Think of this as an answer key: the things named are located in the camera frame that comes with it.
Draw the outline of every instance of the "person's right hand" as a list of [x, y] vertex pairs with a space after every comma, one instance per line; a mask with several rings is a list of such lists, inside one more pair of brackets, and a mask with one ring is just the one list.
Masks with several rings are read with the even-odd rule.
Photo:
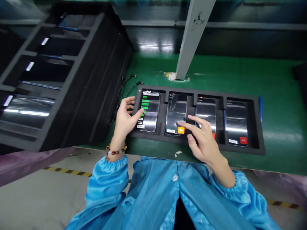
[[208, 164], [209, 166], [215, 165], [216, 163], [223, 161], [225, 158], [220, 153], [217, 143], [213, 138], [211, 124], [206, 120], [195, 116], [188, 115], [188, 118], [198, 122], [202, 127], [200, 129], [188, 123], [178, 122], [181, 127], [192, 131], [193, 135], [198, 141], [197, 146], [194, 137], [191, 134], [188, 134], [187, 137], [189, 141], [189, 146], [193, 152], [193, 155], [200, 161]]

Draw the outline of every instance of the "yellow black hazard stripe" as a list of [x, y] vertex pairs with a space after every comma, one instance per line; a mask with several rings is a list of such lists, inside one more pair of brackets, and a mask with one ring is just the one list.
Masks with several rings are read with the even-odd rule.
[[268, 200], [268, 199], [266, 199], [266, 201], [268, 202], [269, 205], [273, 205], [273, 206], [280, 206], [280, 207], [284, 207], [284, 208], [292, 208], [292, 209], [303, 210], [303, 208], [300, 207], [298, 204], [275, 201], [275, 200]]
[[71, 169], [62, 169], [62, 168], [56, 168], [56, 167], [44, 167], [44, 170], [48, 171], [54, 171], [59, 173], [67, 173], [67, 174], [73, 174], [78, 176], [85, 176], [85, 177], [91, 177], [92, 173], [90, 172], [82, 172], [82, 171], [76, 171]]
[[[84, 177], [92, 176], [92, 173], [90, 172], [82, 172], [82, 171], [76, 171], [76, 170], [71, 170], [71, 169], [63, 169], [63, 168], [56, 168], [56, 167], [45, 167], [43, 169], [48, 170], [48, 171], [67, 173], [67, 174], [73, 174], [73, 175], [84, 176]], [[298, 204], [269, 200], [269, 199], [266, 199], [266, 201], [268, 202], [269, 205], [279, 206], [279, 207], [284, 207], [284, 208], [298, 209], [298, 210], [303, 211], [303, 208], [299, 206]]]

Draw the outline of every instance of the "elastic cuff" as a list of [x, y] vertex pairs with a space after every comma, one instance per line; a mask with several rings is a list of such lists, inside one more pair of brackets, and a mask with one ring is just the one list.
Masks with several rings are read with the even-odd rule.
[[99, 168], [104, 171], [118, 171], [121, 170], [126, 166], [128, 163], [128, 158], [126, 155], [115, 162], [108, 162], [106, 161], [106, 156], [104, 156], [97, 164], [99, 165]]
[[210, 182], [222, 195], [227, 199], [231, 200], [241, 200], [242, 202], [247, 202], [247, 199], [250, 200], [250, 196], [247, 193], [248, 190], [248, 180], [244, 173], [241, 171], [233, 170], [233, 173], [236, 177], [236, 184], [232, 188], [226, 188], [222, 186], [216, 179], [215, 175], [212, 174], [210, 177]]

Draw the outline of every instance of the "hand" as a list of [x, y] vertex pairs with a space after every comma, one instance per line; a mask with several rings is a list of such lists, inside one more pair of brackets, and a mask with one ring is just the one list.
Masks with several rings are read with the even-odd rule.
[[227, 159], [223, 157], [218, 149], [212, 135], [211, 124], [206, 120], [191, 115], [188, 115], [188, 118], [201, 125], [201, 129], [199, 129], [194, 125], [178, 122], [181, 127], [191, 130], [198, 141], [197, 146], [194, 137], [191, 134], [188, 135], [189, 146], [193, 155], [210, 166], [222, 186], [232, 188], [236, 184], [236, 177], [229, 167]]
[[127, 109], [133, 109], [135, 96], [122, 99], [121, 105], [117, 111], [116, 124], [114, 135], [110, 144], [112, 151], [119, 151], [125, 146], [125, 140], [128, 133], [135, 127], [138, 119], [144, 113], [144, 109], [140, 109], [134, 116], [131, 116], [133, 111], [127, 111]]
[[202, 127], [200, 129], [188, 123], [178, 122], [181, 127], [192, 131], [198, 141], [197, 146], [194, 137], [191, 134], [187, 136], [193, 155], [200, 161], [208, 164], [210, 167], [223, 160], [224, 157], [220, 153], [217, 143], [213, 138], [211, 124], [206, 120], [195, 116], [188, 115], [188, 118], [198, 122]]

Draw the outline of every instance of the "orange button on screen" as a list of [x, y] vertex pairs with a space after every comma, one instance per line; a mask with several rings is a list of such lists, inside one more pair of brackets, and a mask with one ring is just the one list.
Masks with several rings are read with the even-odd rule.
[[185, 129], [183, 127], [178, 127], [178, 133], [179, 134], [184, 134], [185, 133]]

